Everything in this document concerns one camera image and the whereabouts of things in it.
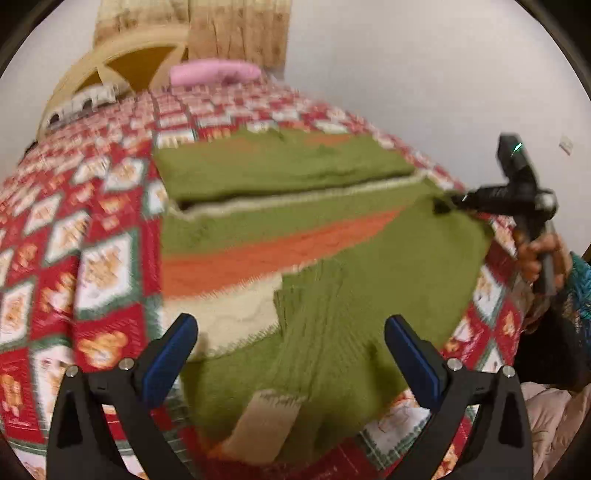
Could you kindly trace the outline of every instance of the pink pillow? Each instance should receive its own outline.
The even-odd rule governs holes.
[[[170,84],[173,87],[191,86],[198,83],[250,82],[261,76],[261,69],[242,60],[193,60],[170,69]]]

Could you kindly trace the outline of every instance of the human hand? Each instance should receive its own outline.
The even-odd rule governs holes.
[[[542,270],[538,256],[550,253],[554,260],[554,282],[556,290],[561,290],[573,269],[573,259],[562,238],[556,233],[545,233],[534,241],[527,243],[525,235],[519,230],[513,231],[513,240],[517,247],[517,267],[521,276],[529,283],[534,283]]]

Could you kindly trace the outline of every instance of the bedspread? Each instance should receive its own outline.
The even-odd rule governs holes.
[[[441,167],[364,119],[272,83],[144,92],[57,131],[30,151],[0,193],[0,427],[17,456],[44,478],[48,428],[61,376],[135,357],[165,329],[160,222],[166,192],[153,146],[214,141],[240,127],[370,133],[442,188],[462,188]],[[510,222],[491,219],[496,241],[442,354],[472,368],[511,364],[522,312],[511,294]],[[142,469],[117,422],[105,414],[129,470]],[[206,459],[178,387],[152,416],[181,460],[211,480],[369,479],[385,476],[428,420],[406,391],[322,460],[294,473]],[[466,442],[469,409],[436,476]]]

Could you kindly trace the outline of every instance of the sweater sleeve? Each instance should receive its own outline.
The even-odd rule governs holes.
[[[563,317],[574,324],[591,367],[591,265],[574,253],[571,256],[573,269],[555,301]]]

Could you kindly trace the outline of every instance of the white wall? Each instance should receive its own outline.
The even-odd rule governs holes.
[[[53,89],[92,49],[100,0],[64,0],[25,40],[0,77],[0,181],[37,133]]]
[[[287,83],[369,118],[470,186],[501,181],[519,133],[558,195],[571,249],[591,243],[591,101],[514,0],[293,0]],[[562,135],[574,142],[568,157]]]

